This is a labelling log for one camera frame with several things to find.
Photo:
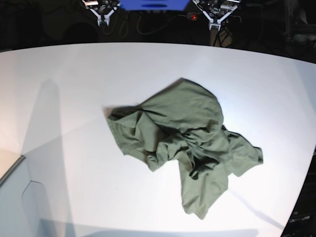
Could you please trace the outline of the green t-shirt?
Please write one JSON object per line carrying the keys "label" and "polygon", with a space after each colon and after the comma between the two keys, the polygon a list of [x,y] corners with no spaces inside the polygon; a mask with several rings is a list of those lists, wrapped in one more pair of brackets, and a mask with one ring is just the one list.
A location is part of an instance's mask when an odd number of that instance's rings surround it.
{"label": "green t-shirt", "polygon": [[137,106],[112,109],[107,122],[122,153],[150,171],[178,161],[182,207],[200,219],[228,189],[229,175],[263,163],[260,148],[225,128],[216,96],[187,79]]}

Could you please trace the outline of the black power strip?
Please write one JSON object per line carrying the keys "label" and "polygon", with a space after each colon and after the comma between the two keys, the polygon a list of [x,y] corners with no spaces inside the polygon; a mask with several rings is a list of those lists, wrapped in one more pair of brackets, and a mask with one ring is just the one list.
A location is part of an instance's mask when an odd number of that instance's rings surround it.
{"label": "black power strip", "polygon": [[207,12],[188,12],[186,14],[186,18],[192,21],[197,21],[201,19],[212,21],[212,18],[207,14]]}

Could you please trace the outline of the blue box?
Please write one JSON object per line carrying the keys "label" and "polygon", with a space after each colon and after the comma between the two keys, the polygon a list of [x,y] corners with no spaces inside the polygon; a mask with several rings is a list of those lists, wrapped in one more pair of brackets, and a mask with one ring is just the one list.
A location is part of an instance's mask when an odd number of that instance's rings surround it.
{"label": "blue box", "polygon": [[120,0],[121,7],[129,11],[173,10],[182,11],[189,0]]}

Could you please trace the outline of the black device at table edge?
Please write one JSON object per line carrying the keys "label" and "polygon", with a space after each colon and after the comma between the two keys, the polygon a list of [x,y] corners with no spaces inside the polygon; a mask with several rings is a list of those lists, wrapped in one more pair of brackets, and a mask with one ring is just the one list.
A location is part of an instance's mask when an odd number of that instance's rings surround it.
{"label": "black device at table edge", "polygon": [[293,212],[281,234],[283,237],[316,235],[316,155],[313,154],[307,176]]}

